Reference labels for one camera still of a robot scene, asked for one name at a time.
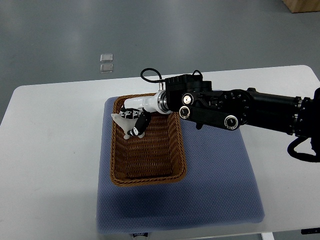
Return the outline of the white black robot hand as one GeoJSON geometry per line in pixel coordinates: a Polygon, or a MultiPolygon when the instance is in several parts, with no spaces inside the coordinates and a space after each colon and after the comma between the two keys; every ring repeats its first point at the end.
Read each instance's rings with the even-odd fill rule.
{"type": "Polygon", "coordinates": [[[155,96],[128,98],[120,108],[120,117],[125,120],[135,120],[135,124],[124,130],[128,136],[142,138],[152,119],[152,113],[164,112],[159,107],[155,96]]]}

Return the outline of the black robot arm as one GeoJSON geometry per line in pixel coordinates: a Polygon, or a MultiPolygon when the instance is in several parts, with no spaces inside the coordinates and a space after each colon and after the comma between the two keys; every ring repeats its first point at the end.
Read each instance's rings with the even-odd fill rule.
{"type": "Polygon", "coordinates": [[[300,161],[320,161],[320,90],[314,97],[266,94],[255,88],[213,90],[209,81],[195,70],[192,74],[160,78],[165,84],[161,103],[182,119],[233,131],[242,125],[295,135],[288,154],[300,161]]]}

